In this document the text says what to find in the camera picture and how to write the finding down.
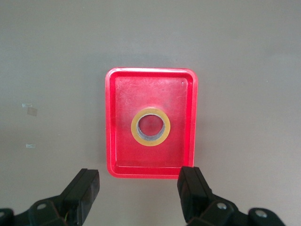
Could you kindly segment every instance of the yellow ring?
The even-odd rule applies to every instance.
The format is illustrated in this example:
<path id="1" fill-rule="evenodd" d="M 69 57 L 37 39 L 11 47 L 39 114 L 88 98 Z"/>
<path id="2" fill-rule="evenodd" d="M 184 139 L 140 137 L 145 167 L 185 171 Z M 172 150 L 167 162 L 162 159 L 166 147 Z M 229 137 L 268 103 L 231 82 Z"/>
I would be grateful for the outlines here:
<path id="1" fill-rule="evenodd" d="M 163 121 L 161 131 L 154 136 L 147 136 L 143 134 L 139 128 L 139 121 L 146 115 L 158 116 Z M 168 137 L 170 132 L 170 121 L 168 116 L 160 109 L 154 107 L 144 108 L 139 111 L 132 120 L 131 124 L 132 135 L 135 140 L 144 146 L 156 146 L 161 144 Z"/>

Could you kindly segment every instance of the silver bolt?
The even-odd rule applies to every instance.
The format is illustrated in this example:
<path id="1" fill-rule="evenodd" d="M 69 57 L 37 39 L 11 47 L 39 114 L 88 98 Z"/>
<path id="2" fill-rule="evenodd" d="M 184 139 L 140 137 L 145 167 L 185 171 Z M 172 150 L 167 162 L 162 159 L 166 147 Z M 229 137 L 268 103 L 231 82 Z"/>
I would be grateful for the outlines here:
<path id="1" fill-rule="evenodd" d="M 37 210 L 41 210 L 41 209 L 43 209 L 45 207 L 46 207 L 46 204 L 42 203 L 42 204 L 38 205 Z"/>
<path id="2" fill-rule="evenodd" d="M 217 207 L 218 207 L 219 209 L 221 209 L 221 210 L 226 210 L 226 209 L 227 209 L 226 204 L 225 204 L 225 203 L 222 203 L 222 202 L 219 202 L 219 203 L 217 204 Z"/>
<path id="3" fill-rule="evenodd" d="M 264 212 L 263 210 L 256 210 L 255 213 L 256 213 L 257 216 L 259 216 L 261 218 L 267 218 L 268 217 L 266 212 Z"/>

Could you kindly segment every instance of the tape roll hole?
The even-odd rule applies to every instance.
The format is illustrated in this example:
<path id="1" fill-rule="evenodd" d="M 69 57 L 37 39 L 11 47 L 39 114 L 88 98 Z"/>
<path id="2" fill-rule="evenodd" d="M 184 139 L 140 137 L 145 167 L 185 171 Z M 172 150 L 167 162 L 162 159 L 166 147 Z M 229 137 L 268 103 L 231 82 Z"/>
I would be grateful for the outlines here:
<path id="1" fill-rule="evenodd" d="M 138 120 L 136 129 L 142 139 L 154 141 L 163 135 L 165 123 L 159 115 L 149 113 Z"/>

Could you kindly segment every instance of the gray table surface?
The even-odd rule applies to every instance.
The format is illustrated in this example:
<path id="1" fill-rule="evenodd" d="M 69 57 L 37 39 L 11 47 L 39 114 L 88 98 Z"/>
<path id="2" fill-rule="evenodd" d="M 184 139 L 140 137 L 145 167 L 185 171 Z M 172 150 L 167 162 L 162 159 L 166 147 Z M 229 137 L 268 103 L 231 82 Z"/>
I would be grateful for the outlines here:
<path id="1" fill-rule="evenodd" d="M 106 170 L 104 78 L 121 66 L 194 70 L 195 166 L 242 212 L 300 225 L 299 0 L 0 1 L 0 207 L 21 213 L 89 168 L 85 225 L 185 224 L 176 180 Z"/>

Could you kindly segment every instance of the red plastic tray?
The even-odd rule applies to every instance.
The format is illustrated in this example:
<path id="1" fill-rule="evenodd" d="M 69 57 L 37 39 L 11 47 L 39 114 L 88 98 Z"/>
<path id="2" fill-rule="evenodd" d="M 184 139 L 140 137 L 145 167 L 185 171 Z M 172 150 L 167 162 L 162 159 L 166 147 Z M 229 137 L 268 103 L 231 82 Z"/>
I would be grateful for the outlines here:
<path id="1" fill-rule="evenodd" d="M 182 166 L 193 166 L 198 79 L 192 70 L 113 68 L 105 86 L 113 176 L 177 179 Z"/>

